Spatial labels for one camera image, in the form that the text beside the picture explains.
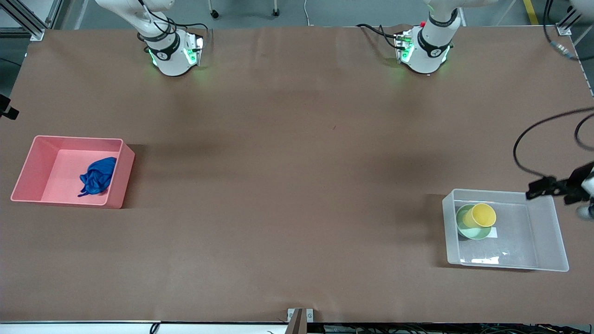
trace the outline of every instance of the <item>translucent white container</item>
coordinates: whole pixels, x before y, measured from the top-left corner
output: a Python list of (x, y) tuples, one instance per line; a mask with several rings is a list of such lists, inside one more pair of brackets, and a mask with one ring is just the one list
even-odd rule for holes
[[(486, 203), (497, 214), (494, 232), (482, 240), (458, 234), (456, 211)], [(526, 200), (524, 193), (454, 189), (443, 202), (447, 260), (463, 266), (569, 270), (551, 196)]]

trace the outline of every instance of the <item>yellow floor tape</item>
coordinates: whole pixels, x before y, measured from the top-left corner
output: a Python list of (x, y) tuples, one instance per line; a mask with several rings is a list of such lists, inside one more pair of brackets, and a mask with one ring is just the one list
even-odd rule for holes
[(536, 13), (534, 12), (534, 6), (532, 5), (532, 0), (524, 0), (524, 7), (526, 7), (526, 12), (528, 13), (528, 18), (530, 19), (530, 24), (538, 24), (538, 18), (536, 18)]

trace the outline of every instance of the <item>cable connector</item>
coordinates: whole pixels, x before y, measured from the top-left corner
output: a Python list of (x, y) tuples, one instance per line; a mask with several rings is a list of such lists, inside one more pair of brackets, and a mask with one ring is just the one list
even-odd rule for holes
[(571, 53), (569, 51), (569, 49), (567, 49), (565, 46), (555, 42), (555, 41), (551, 41), (551, 45), (553, 46), (553, 48), (555, 50), (557, 50), (557, 52), (559, 52), (562, 56), (568, 58), (568, 59), (575, 59), (576, 57), (573, 55), (573, 53)]

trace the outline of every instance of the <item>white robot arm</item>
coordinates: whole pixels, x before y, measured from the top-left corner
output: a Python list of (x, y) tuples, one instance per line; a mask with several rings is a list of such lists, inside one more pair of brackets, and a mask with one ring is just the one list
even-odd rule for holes
[(396, 36), (399, 62), (418, 73), (433, 73), (446, 61), (452, 37), (460, 27), (458, 8), (482, 7), (497, 0), (423, 0), (429, 20)]
[(175, 0), (95, 0), (101, 7), (114, 12), (132, 24), (148, 45), (153, 64), (169, 76), (186, 73), (198, 65), (203, 39), (177, 29), (162, 12)]

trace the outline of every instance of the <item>yellow cup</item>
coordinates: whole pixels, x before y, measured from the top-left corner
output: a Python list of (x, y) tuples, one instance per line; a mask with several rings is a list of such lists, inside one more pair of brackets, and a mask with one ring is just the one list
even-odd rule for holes
[(479, 203), (468, 210), (468, 212), (462, 217), (464, 225), (470, 228), (480, 228), (493, 226), (497, 220), (495, 210), (485, 203)]

